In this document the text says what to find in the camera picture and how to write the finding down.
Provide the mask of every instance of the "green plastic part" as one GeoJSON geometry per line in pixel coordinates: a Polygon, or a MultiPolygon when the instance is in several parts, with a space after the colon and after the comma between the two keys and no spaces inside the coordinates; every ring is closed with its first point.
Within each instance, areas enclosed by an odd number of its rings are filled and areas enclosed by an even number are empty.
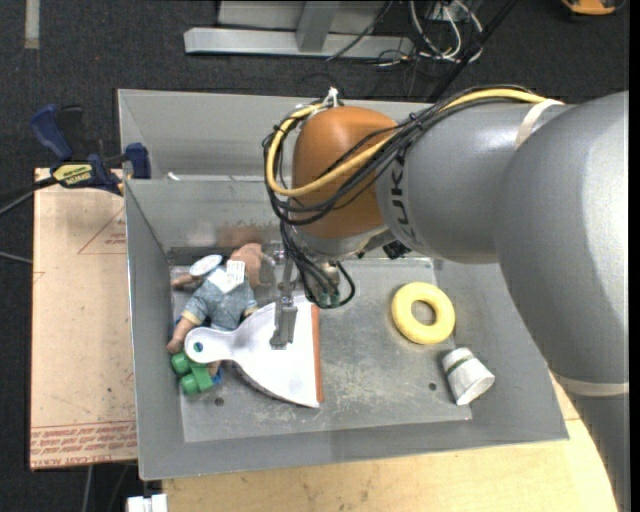
{"type": "Polygon", "coordinates": [[[191,370],[191,360],[187,357],[187,354],[180,352],[171,358],[171,367],[178,375],[184,375],[191,370]]]}
{"type": "Polygon", "coordinates": [[[202,393],[213,387],[209,370],[204,365],[192,366],[192,372],[180,379],[180,387],[186,395],[202,393]]]}

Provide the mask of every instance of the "yellow ring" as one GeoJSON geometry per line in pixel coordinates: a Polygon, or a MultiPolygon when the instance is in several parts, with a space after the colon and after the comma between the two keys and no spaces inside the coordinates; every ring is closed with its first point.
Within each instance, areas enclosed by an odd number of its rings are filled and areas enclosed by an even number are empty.
{"type": "Polygon", "coordinates": [[[391,316],[398,330],[415,343],[440,343],[453,332],[456,313],[449,297],[429,283],[409,283],[398,290],[391,302],[391,316]],[[425,325],[411,313],[411,305],[424,302],[433,309],[435,322],[425,325]]]}

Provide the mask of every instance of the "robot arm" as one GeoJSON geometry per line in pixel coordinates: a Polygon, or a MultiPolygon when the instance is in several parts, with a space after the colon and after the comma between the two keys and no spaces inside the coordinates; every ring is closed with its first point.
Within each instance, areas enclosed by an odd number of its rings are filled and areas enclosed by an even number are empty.
{"type": "Polygon", "coordinates": [[[268,139],[265,171],[287,255],[325,307],[341,302],[323,295],[337,293],[336,264],[394,240],[498,262],[630,509],[628,104],[628,92],[569,107],[480,89],[396,123],[317,103],[268,139]],[[280,187],[278,139],[301,123],[280,187]]]}

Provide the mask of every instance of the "white cylinder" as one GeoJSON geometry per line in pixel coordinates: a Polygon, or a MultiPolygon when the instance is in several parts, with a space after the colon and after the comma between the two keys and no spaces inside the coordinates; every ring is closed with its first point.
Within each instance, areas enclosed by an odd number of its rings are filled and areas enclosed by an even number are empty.
{"type": "Polygon", "coordinates": [[[442,360],[456,404],[467,405],[489,389],[495,376],[468,348],[457,348],[442,360]]]}

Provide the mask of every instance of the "white plastic scoop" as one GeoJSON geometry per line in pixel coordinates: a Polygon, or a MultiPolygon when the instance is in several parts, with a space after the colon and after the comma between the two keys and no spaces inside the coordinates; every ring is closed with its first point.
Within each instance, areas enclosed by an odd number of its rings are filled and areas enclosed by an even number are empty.
{"type": "Polygon", "coordinates": [[[189,332],[184,350],[196,363],[233,361],[256,388],[276,398],[307,407],[320,407],[318,308],[304,297],[298,308],[293,343],[284,350],[269,344],[273,335],[275,304],[248,317],[234,331],[198,327],[189,332]]]}

